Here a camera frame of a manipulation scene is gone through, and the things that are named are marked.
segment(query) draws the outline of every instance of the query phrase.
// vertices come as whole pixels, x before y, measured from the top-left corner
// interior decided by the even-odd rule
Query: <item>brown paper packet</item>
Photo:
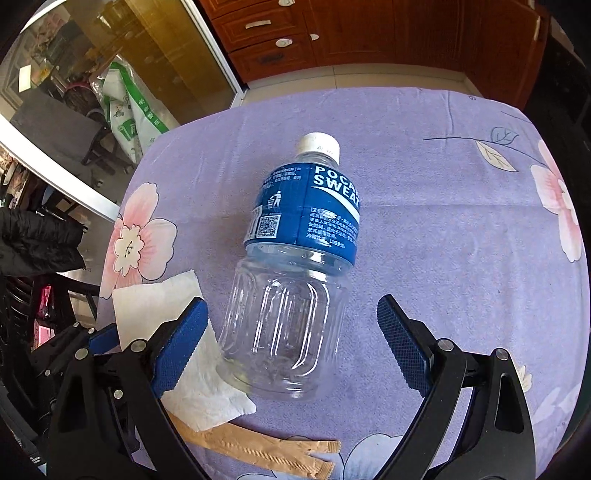
[[[168,416],[185,441],[276,472],[327,480],[334,463],[314,458],[309,453],[340,452],[338,440],[280,440],[231,423],[194,432],[170,412]]]

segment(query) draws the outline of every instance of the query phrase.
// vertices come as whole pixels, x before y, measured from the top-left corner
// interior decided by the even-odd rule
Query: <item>leaf print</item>
[[[497,150],[492,148],[490,145],[486,145],[486,144],[482,143],[480,140],[475,140],[475,141],[476,141],[476,146],[478,147],[478,150],[480,150],[480,153],[482,154],[484,159],[488,163],[490,163],[493,167],[500,168],[501,170],[506,170],[506,171],[517,171],[516,169],[513,168],[513,165],[511,165],[507,161],[507,159],[505,157],[503,157],[503,155],[501,155],[499,152],[497,152]]]
[[[495,127],[491,132],[491,141],[498,145],[509,145],[510,143],[513,143],[513,140],[518,136],[519,134],[512,132],[508,128]]]
[[[577,404],[577,399],[579,398],[579,391],[581,390],[581,383],[577,383],[573,389],[566,395],[564,400],[558,404],[560,409],[569,414],[574,410],[574,406]]]
[[[388,461],[402,436],[391,437],[374,433],[359,442],[345,463],[343,480],[365,480],[374,478]]]
[[[554,390],[552,390],[548,394],[548,396],[544,399],[544,401],[540,404],[538,409],[533,414],[533,416],[531,418],[532,425],[535,425],[541,421],[544,421],[545,419],[549,418],[552,415],[552,413],[554,412],[554,409],[556,408],[556,405],[554,405],[554,402],[556,401],[556,398],[558,397],[559,393],[560,393],[560,387],[556,387]]]

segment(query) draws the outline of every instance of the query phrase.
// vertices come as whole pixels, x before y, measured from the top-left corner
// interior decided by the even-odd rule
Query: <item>blue gripper pad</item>
[[[398,362],[406,383],[410,388],[418,390],[424,398],[433,386],[429,360],[408,328],[408,317],[400,307],[397,312],[388,302],[387,297],[382,297],[378,302],[378,325]]]
[[[157,398],[161,398],[164,392],[176,387],[178,379],[207,328],[208,315],[205,301],[197,302],[191,310],[185,312],[184,319],[164,348],[160,350],[152,379],[152,390]]]
[[[102,355],[103,353],[112,350],[117,345],[119,345],[117,325],[111,323],[90,337],[88,348],[94,355]]]

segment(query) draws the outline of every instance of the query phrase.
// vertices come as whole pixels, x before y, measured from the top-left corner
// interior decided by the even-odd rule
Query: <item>white bottle cap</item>
[[[297,154],[304,152],[321,152],[339,164],[340,147],[334,137],[322,132],[304,135],[297,145]]]

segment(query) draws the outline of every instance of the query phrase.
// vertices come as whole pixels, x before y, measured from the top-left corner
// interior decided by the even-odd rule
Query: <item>glass door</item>
[[[53,5],[0,64],[0,143],[114,219],[160,135],[230,108],[243,93],[190,0]]]

